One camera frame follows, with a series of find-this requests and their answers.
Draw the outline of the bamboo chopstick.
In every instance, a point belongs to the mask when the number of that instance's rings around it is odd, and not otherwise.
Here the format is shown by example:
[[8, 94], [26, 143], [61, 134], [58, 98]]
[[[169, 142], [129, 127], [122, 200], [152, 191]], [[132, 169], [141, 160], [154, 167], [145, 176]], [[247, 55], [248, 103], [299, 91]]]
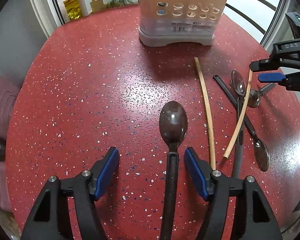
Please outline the bamboo chopstick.
[[226, 150], [224, 152], [224, 155], [223, 155], [223, 157], [225, 157], [227, 159], [229, 158], [229, 155], [232, 152], [232, 149], [233, 149], [233, 147], [235, 145], [237, 136], [239, 135], [241, 126], [243, 124], [245, 112], [246, 112], [247, 105], [248, 105], [248, 100], [249, 100], [249, 94], [250, 94], [250, 90], [251, 90], [252, 79], [253, 79], [253, 72], [251, 70], [249, 70], [249, 77], [248, 77], [248, 81], [247, 81], [247, 88], [246, 88], [246, 92], [245, 92], [244, 97], [243, 97], [244, 101], [243, 101], [242, 110], [240, 112], [240, 116], [239, 116], [239, 119], [237, 121], [235, 130], [234, 130], [234, 132], [232, 134], [231, 140], [230, 140], [230, 142], [229, 142], [229, 144], [228, 144], [228, 146], [227, 146], [227, 148], [226, 148]]
[[199, 76], [200, 86], [202, 89], [203, 101], [205, 106], [206, 113], [206, 122], [207, 122], [207, 135], [209, 141], [209, 156], [210, 156], [210, 166], [213, 170], [216, 169], [216, 153], [215, 153], [215, 141], [214, 141], [214, 133], [213, 133], [213, 120], [211, 114], [211, 107], [209, 102], [209, 97], [207, 93], [207, 88], [202, 72], [202, 68], [200, 66], [200, 62], [198, 57], [194, 57], [195, 66], [197, 69], [197, 73]]

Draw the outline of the dark spoon black handle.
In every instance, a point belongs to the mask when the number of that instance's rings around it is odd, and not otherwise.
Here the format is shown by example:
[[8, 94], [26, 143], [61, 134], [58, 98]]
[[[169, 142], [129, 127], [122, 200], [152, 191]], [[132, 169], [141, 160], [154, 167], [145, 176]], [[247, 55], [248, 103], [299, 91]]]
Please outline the dark spoon black handle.
[[160, 112], [159, 130], [162, 139], [168, 146], [169, 152], [167, 154], [166, 183], [160, 239], [171, 239], [172, 235], [178, 185], [178, 147], [185, 138], [187, 125], [187, 115], [180, 103], [169, 101], [163, 106]]

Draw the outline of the pink stool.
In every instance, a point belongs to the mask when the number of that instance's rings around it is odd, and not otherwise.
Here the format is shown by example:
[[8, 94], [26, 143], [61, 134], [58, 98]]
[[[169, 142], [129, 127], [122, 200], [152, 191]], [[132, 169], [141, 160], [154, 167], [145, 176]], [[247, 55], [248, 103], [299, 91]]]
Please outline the pink stool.
[[19, 87], [0, 76], [0, 140], [6, 141], [10, 118], [19, 92]]

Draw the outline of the beige utensil holder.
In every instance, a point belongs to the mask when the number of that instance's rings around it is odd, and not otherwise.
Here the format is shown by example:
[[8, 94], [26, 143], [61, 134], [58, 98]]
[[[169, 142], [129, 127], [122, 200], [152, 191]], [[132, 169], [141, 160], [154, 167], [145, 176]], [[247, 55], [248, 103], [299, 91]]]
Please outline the beige utensil holder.
[[227, 0], [138, 0], [139, 39], [148, 47], [179, 42], [210, 46]]

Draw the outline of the yellow foil package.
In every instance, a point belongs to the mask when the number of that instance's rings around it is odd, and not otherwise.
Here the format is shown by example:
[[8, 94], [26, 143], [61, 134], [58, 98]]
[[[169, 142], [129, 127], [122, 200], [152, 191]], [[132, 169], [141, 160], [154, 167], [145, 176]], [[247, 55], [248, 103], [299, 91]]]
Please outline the yellow foil package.
[[83, 17], [79, 0], [66, 0], [63, 3], [70, 21]]

